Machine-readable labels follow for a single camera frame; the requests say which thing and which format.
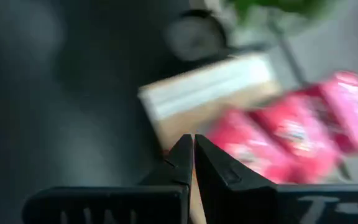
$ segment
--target green plant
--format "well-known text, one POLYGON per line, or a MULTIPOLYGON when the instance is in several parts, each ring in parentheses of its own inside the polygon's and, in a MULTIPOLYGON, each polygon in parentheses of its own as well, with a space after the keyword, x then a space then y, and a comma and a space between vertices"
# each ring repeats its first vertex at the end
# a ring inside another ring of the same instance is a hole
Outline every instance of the green plant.
POLYGON ((241 21, 246 20, 251 6, 263 6, 279 9, 283 12, 300 14, 308 19, 316 17, 321 9, 327 5, 328 1, 333 0, 226 0, 233 4, 237 16, 241 21))

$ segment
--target dark gray surface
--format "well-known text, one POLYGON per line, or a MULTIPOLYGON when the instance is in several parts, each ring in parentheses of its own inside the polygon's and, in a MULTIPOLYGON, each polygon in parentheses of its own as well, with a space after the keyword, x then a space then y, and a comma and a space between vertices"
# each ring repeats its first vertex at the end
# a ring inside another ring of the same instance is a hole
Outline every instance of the dark gray surface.
POLYGON ((0 0, 0 223, 56 185, 138 182, 159 145, 137 88, 187 1, 0 0))

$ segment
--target gray wall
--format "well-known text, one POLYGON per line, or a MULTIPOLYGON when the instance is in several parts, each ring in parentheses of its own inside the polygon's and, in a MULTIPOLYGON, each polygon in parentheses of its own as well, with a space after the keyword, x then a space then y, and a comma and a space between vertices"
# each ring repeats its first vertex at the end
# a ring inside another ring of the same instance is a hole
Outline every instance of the gray wall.
MULTIPOLYGON (((322 22, 291 36, 290 43, 311 82, 337 69, 358 72, 358 0, 342 0, 322 22)), ((280 49, 272 49, 270 55, 283 86, 296 88, 280 49)))

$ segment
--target cardboard box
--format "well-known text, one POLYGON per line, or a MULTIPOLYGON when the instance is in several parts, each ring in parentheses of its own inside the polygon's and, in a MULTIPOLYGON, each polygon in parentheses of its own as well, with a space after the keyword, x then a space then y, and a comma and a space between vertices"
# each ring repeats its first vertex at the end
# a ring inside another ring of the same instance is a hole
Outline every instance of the cardboard box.
POLYGON ((248 108, 281 94, 267 54, 229 58, 139 90, 165 150, 186 133, 204 134, 226 105, 248 108))

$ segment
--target red package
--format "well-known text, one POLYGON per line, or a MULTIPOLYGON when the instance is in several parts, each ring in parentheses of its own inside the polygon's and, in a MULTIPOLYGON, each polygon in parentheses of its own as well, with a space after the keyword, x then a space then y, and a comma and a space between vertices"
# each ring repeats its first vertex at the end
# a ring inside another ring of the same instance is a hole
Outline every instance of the red package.
POLYGON ((293 161, 241 110, 227 110, 208 139, 272 182, 288 180, 293 161))
POLYGON ((339 148, 346 153, 358 152, 358 75, 336 72, 332 79, 306 93, 339 148))
POLYGON ((334 169, 341 156, 309 105, 305 94, 294 92, 250 113, 295 158, 291 181, 302 184, 317 183, 334 169))

